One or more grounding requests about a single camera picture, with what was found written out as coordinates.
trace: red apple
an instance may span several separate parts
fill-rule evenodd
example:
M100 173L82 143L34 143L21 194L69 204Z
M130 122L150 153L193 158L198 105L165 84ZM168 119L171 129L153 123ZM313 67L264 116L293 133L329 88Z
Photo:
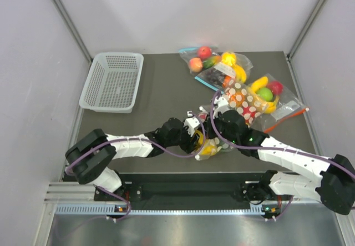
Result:
M197 50L197 56L201 60L205 60L205 59L209 58L211 55L212 55L212 50L210 47L203 46Z
M271 90L273 95L280 95L283 91L283 85L279 81L272 81L266 86L269 90Z

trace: mesh basket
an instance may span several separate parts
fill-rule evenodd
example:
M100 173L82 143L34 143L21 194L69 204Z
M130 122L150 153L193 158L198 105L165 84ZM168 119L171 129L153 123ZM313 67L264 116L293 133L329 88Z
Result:
M90 67L79 105L96 112L132 112L142 66L139 53L99 53Z

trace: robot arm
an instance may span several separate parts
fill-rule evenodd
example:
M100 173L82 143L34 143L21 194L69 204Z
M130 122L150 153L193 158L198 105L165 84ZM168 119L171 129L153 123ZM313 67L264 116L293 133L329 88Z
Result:
M242 154L278 164L298 174L267 171L259 183L253 187L252 191L258 194L258 197L262 196L267 199L274 194L295 195L320 201L330 210L340 214L350 212L355 201L355 183L346 173L319 159L305 157L300 154L301 150L283 144L268 134L249 128L242 116L235 110L229 109L224 98L217 98L214 105L211 115L214 118L215 128L230 142L247 146L239 149ZM117 195L122 195L124 186L119 174L107 168L111 160L125 157L154 157L163 153L157 145L163 148L180 146L186 153L197 150L201 145L205 148L207 141L205 144L201 143L199 120L191 113L187 116L183 122L170 118L161 128L132 137L107 135L101 129L96 129L68 150L65 156L69 164L72 164L92 148L107 141L116 140L90 153L72 170L80 184L95 184ZM212 141L217 137L209 115L204 119L203 125L206 129L205 139ZM250 149L248 147L278 147L285 150ZM336 155L331 160L355 173L346 157ZM246 191L250 191L247 186L243 194L248 195Z

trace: yellow fruit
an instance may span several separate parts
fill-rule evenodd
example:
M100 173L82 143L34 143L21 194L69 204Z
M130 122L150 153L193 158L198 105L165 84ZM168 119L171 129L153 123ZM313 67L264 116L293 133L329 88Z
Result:
M277 109L276 106L273 107L268 107L266 108L266 110L264 111L265 114L271 114L273 111L275 111Z
M202 145L202 142L204 140L204 136L202 134L202 132L200 132L199 130L196 130L195 134L199 135L199 140L197 142L197 149L199 149ZM199 153L199 155L204 155L204 157L200 157L201 160L203 159L208 159L209 156L213 156L217 153L217 145L215 143L215 141L213 139L206 139L204 147L202 149L202 151Z
M250 88L248 88L247 91L248 94L253 97L253 106L256 108L256 110L260 113L264 112L265 108L268 107L268 102L261 99L259 95L253 92Z
M250 88L253 92L257 92L259 89L266 87L268 84L268 78L267 77L262 77L259 78L258 80L254 81Z
M242 83L246 82L247 76L244 69L241 66L238 66L237 64L232 66L232 68L236 72L238 80L241 81Z
M237 56L235 53L232 52L225 52L221 56L221 62L226 64L227 66L232 67L234 64L237 63Z
M271 114L273 111L275 111L277 109L277 104L278 104L279 99L280 99L280 96L276 96L276 98L273 102L267 102L268 107L266 108L264 113Z

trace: plastic fruit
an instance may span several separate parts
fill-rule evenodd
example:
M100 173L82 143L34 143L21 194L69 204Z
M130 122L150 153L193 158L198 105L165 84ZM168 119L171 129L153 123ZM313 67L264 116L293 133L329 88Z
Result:
M197 56L201 60L205 60L205 59L209 58L211 55L212 55L212 50L210 47L203 46L197 50Z
M228 83L229 83L229 81L230 81L231 79L232 79L232 78L231 78L230 76L225 77L222 86L223 86L224 88L227 88Z
M241 92L236 92L230 96L229 106L232 108L240 107L245 101L245 96Z
M232 68L234 69L234 71L237 74L237 77L239 81L241 81L242 83L246 82L246 73L244 71L244 69L241 66L238 66L237 64L233 65Z
M235 53L225 52L221 56L221 62L227 66L232 67L233 65L237 64L237 56Z
M280 96L276 96L273 102L268 102L268 107L266 108L264 113L271 114L272 112L274 112L277 109L277 104L279 99Z
M204 60L202 62L202 65L203 65L204 69L208 69L210 67L215 66L219 61L221 61L221 57L220 56L211 56L207 60Z
M271 90L273 95L280 95L283 91L283 85L279 81L272 81L266 86Z
M251 124L251 122L255 119L256 113L256 108L254 106L249 106L247 108L243 108L242 116Z
M189 67L193 72L200 72L203 68L203 64L200 58L196 57L189 61Z
M268 88L261 88L256 92L257 95L260 96L260 98L262 98L263 100L269 102L272 100L273 95L270 89Z
M204 135L199 130L196 130L195 134L199 135L197 147L200 148L204 141ZM197 160L206 160L209 159L210 156L215 155L217 152L217 145L215 141L213 139L206 139L202 151L195 158Z
M258 80L254 81L250 88L253 92L257 92L259 89L266 87L268 84L268 78L267 77L262 77L259 78Z

